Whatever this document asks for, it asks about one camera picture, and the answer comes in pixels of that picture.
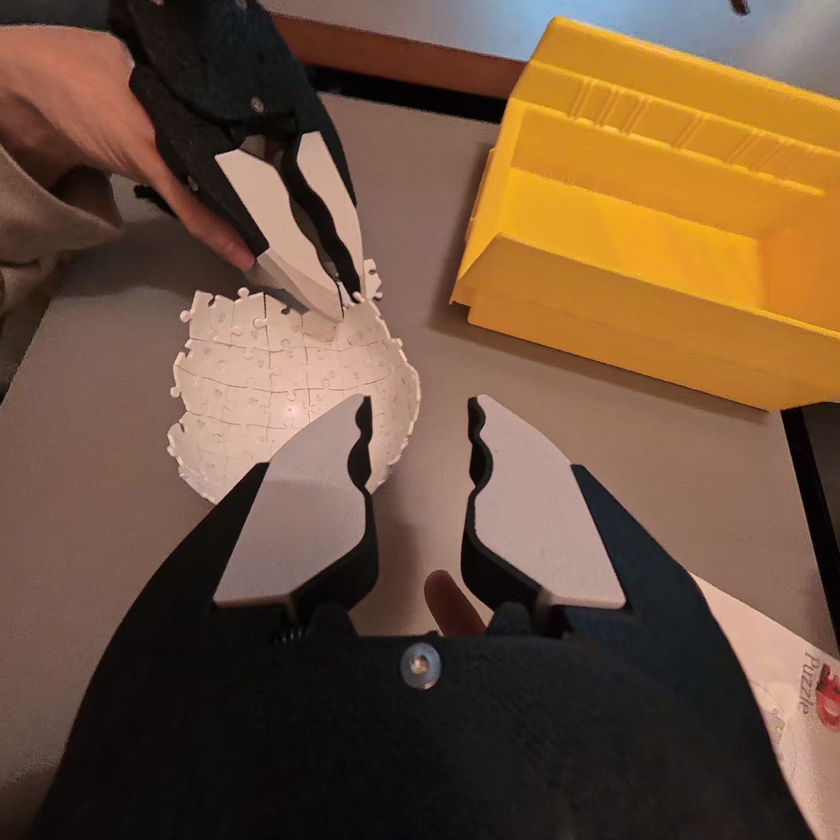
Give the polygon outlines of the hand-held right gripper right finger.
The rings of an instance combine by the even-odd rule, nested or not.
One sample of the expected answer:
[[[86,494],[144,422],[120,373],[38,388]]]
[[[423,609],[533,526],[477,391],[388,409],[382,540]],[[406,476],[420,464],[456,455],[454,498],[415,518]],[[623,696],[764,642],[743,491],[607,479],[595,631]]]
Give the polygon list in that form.
[[[467,405],[471,444],[461,576],[480,603],[620,610],[626,596],[571,461],[488,395]]]

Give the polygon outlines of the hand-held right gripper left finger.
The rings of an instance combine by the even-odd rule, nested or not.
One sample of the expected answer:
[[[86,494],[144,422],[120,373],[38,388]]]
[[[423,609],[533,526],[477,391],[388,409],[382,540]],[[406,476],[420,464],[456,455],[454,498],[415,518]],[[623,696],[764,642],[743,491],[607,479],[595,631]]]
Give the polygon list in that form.
[[[219,608],[350,611],[373,590],[379,551],[371,493],[371,399],[352,395],[271,457],[217,586]]]

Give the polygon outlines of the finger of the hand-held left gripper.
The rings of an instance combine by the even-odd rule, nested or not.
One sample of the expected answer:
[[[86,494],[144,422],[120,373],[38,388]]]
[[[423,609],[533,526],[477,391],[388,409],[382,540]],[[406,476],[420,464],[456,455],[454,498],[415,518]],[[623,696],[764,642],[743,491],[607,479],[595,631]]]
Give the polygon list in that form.
[[[282,180],[308,218],[332,278],[350,300],[365,299],[361,224],[354,200],[320,132],[300,134],[282,153]]]
[[[266,241],[256,258],[259,284],[281,288],[307,309],[341,322],[338,285],[298,225],[278,170],[245,150],[217,154],[215,161]]]

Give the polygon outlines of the curved jigsaw puzzle piece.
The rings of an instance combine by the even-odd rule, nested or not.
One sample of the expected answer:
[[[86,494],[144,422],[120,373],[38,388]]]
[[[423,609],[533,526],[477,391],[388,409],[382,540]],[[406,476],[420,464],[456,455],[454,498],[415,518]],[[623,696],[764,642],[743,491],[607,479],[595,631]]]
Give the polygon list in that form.
[[[342,309],[345,311],[348,308],[360,305],[363,301],[376,301],[382,297],[382,280],[380,279],[375,261],[371,258],[363,260],[360,292],[351,295],[344,287],[340,278],[335,277],[334,281],[339,290]]]

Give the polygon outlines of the partly built puzzle ball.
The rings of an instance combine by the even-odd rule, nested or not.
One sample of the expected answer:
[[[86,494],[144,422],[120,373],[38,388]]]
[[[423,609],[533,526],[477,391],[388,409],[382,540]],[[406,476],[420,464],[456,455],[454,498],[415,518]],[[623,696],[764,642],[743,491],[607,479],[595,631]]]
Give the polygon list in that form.
[[[422,400],[403,343],[376,301],[332,323],[262,292],[235,299],[197,290],[181,313],[188,341],[171,396],[184,413],[167,434],[182,480],[217,504],[256,463],[349,396],[369,396],[375,491],[408,446]]]

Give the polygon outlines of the person's right hand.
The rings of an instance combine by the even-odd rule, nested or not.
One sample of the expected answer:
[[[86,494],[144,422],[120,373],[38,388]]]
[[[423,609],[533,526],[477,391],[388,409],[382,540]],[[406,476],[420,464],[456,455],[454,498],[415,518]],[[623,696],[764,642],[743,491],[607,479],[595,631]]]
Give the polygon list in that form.
[[[442,635],[485,636],[487,625],[449,572],[432,572],[425,580],[423,592],[427,608]]]

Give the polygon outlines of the wood-edged grey table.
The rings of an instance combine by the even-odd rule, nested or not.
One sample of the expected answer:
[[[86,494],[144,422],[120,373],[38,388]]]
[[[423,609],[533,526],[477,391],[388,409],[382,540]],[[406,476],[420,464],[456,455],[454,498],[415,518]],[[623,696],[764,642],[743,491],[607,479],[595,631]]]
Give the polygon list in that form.
[[[307,63],[504,98],[557,17],[838,98],[835,1],[263,2]]]

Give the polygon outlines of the white instruction sheet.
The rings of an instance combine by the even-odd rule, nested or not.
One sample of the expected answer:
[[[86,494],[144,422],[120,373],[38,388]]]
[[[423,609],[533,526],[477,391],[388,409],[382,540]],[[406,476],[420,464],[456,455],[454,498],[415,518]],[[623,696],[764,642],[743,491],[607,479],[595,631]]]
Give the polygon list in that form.
[[[761,709],[773,750],[815,837],[839,838],[839,663],[694,576]]]

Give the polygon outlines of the yellow plastic bin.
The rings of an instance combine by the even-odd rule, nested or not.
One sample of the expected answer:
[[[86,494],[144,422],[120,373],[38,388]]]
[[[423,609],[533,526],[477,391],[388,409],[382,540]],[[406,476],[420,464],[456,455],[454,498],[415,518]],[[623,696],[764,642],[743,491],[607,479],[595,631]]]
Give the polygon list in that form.
[[[556,17],[507,101],[450,301],[735,403],[838,402],[838,109]]]

